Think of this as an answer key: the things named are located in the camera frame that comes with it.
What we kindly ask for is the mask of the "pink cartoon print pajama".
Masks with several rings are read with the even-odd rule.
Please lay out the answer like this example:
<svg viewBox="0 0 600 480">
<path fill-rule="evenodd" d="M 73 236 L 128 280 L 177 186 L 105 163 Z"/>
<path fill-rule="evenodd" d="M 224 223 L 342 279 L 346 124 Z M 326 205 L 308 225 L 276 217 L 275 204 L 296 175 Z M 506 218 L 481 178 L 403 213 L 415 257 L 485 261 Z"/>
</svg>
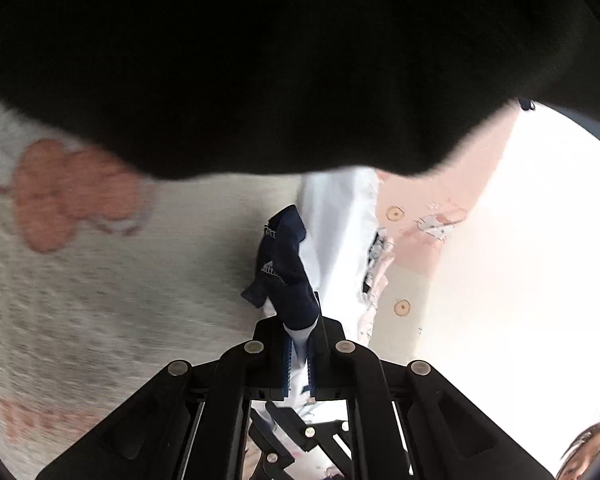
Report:
<svg viewBox="0 0 600 480">
<path fill-rule="evenodd" d="M 361 300 L 364 307 L 358 321 L 356 340 L 366 346 L 373 335 L 379 299 L 387 288 L 387 271 L 394 261 L 394 241 L 384 228 L 379 228 L 367 255 L 366 272 L 362 284 Z"/>
</svg>

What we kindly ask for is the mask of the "white shirt navy trim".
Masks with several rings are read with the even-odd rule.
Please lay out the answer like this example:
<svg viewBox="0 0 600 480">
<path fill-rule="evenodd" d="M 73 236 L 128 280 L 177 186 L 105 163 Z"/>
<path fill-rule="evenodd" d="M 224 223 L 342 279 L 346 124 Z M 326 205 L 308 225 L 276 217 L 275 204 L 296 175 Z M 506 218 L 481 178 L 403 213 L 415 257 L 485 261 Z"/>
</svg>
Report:
<svg viewBox="0 0 600 480">
<path fill-rule="evenodd" d="M 309 334 L 320 315 L 341 323 L 356 340 L 363 313 L 367 255 L 380 228 L 375 170 L 354 167 L 308 174 L 298 204 L 265 223 L 256 277 L 242 296 L 265 315 L 277 315 L 291 336 L 289 391 L 283 404 L 316 403 L 310 393 Z"/>
</svg>

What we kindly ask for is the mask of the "pink cream Hello Kitty blanket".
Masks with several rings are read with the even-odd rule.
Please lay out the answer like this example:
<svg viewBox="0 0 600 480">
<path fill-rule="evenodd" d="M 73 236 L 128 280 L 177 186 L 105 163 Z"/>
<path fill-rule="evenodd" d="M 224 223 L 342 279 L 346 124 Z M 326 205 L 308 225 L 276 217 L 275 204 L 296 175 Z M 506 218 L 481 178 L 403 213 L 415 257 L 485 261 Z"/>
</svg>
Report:
<svg viewBox="0 0 600 480">
<path fill-rule="evenodd" d="M 440 252 L 474 208 L 520 109 L 485 122 L 452 162 L 376 171 L 394 241 L 369 345 L 408 362 Z M 265 221 L 303 177 L 156 182 L 0 103 L 0 459 L 32 479 L 167 362 L 248 338 L 242 299 Z"/>
</svg>

